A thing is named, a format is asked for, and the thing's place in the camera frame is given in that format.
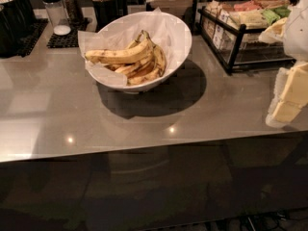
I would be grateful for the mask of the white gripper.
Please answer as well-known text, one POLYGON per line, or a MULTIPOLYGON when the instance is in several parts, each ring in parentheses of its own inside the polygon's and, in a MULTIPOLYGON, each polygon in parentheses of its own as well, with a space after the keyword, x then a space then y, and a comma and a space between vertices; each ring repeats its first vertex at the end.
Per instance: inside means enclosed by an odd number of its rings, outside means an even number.
POLYGON ((299 0, 289 16, 269 26, 259 40, 264 43, 281 41, 285 54, 297 60, 290 69, 281 67, 278 70, 274 96, 279 101, 271 101, 266 117, 268 126, 282 128, 308 104, 308 0, 299 0))

